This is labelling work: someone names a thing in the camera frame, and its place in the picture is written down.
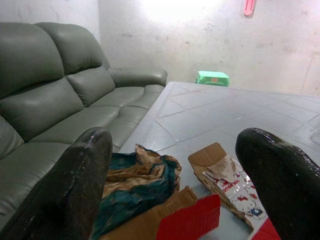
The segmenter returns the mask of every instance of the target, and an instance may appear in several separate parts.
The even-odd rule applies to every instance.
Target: gray leather sofa
[[[117,152],[166,85],[159,68],[111,68],[85,28],[0,23],[0,229],[87,129]]]

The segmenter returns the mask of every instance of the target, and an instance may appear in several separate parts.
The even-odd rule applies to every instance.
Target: white wall
[[[320,1],[99,0],[112,66],[159,66],[169,81],[225,72],[231,87],[320,96]]]
[[[100,40],[98,0],[0,0],[0,22],[76,24]]]

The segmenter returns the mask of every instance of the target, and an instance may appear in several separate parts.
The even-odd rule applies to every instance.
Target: gray tiled tabletop
[[[238,134],[258,127],[300,147],[320,165],[320,97],[238,90],[170,82],[134,130],[120,153],[135,144],[172,155],[182,166],[180,188],[190,186],[198,197],[209,192],[195,177],[188,156],[219,142],[236,157]],[[250,229],[221,207],[219,228],[202,240],[246,240]]]

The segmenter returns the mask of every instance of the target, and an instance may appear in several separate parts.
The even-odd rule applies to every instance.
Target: green stool
[[[195,83],[229,87],[229,76],[218,71],[198,71]]]

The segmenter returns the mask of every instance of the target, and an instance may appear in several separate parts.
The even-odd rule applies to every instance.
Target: cardboard box
[[[264,224],[268,216],[253,183],[241,165],[228,156],[219,143],[191,154],[188,160],[196,177],[212,193],[218,194],[221,203],[252,230]]]
[[[100,240],[196,240],[219,225],[219,215],[217,195],[198,200],[186,187],[163,204],[103,235]]]

